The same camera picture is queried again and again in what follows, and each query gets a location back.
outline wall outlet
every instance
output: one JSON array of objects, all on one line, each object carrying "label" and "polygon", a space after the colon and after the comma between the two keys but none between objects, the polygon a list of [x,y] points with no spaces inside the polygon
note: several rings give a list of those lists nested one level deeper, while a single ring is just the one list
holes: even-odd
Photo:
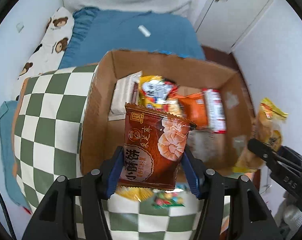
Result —
[{"label": "wall outlet", "polygon": [[23,22],[19,22],[16,25],[16,28],[17,28],[18,33],[20,33],[22,31],[22,29],[24,28],[24,23]]}]

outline door frame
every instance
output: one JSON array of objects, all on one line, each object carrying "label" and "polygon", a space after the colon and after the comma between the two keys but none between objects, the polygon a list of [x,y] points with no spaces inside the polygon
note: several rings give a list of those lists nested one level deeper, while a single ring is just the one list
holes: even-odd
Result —
[{"label": "door frame", "polygon": [[[261,17],[263,16],[263,14],[267,11],[267,9],[270,7],[270,5],[273,3],[274,0],[268,0],[267,3],[264,5],[264,7],[262,8],[262,10],[257,14],[257,16],[254,18],[254,20],[250,23],[250,25],[244,30],[244,32],[240,35],[240,37],[237,39],[237,41],[231,46],[230,50],[228,51],[228,53],[231,53],[235,47],[243,40],[243,38],[250,32],[250,30],[252,30],[252,28],[254,27],[254,25],[259,21],[259,19],[261,19]],[[198,29],[200,28],[201,23],[203,22],[207,12],[209,11],[212,3],[214,2],[214,0],[207,0],[204,4],[204,7],[198,17],[198,19],[196,20],[195,24],[194,24],[194,29],[195,32],[198,31]]]}]

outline blue gripper pad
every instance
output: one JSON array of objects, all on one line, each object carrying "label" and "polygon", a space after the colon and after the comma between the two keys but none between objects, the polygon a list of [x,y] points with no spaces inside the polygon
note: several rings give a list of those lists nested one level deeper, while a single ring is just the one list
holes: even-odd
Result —
[{"label": "blue gripper pad", "polygon": [[200,185],[202,185],[204,182],[204,175],[201,172],[203,163],[195,159],[189,148],[186,146],[181,159],[181,164],[186,175],[191,193],[199,198]]},{"label": "blue gripper pad", "polygon": [[111,161],[114,163],[114,166],[109,174],[108,180],[107,180],[107,190],[106,190],[106,196],[108,198],[113,195],[115,192],[116,186],[119,181],[119,177],[122,171],[123,167],[123,147],[118,147],[111,159]]}]

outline bear print fabric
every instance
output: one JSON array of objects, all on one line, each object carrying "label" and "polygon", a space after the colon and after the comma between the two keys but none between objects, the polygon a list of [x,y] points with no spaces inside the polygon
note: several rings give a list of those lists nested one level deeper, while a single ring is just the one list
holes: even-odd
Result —
[{"label": "bear print fabric", "polygon": [[16,100],[20,94],[26,78],[58,69],[71,39],[73,26],[72,14],[64,7],[60,7],[48,19],[42,41],[25,65],[21,66],[21,72],[13,87],[12,100]]}]

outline white wall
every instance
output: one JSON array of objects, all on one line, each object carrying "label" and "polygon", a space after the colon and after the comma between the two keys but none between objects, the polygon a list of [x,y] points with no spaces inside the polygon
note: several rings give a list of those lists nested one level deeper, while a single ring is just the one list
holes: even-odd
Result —
[{"label": "white wall", "polygon": [[[198,0],[192,14],[192,24],[196,21],[206,0]],[[62,0],[19,0],[0,25],[0,105],[9,100],[11,86],[18,77],[25,62],[40,43],[44,33],[42,30],[49,17],[62,6]],[[23,22],[20,33],[16,24]],[[7,205],[17,239],[22,234],[30,219],[21,207],[15,205],[8,197],[4,184],[2,162],[0,158],[0,191]],[[7,228],[0,207],[0,221]]]},{"label": "white wall", "polygon": [[[285,0],[274,0],[254,28],[234,49],[255,109],[269,97],[289,113],[283,144],[302,154],[302,21]],[[264,199],[274,212],[283,189],[272,183]]]}]

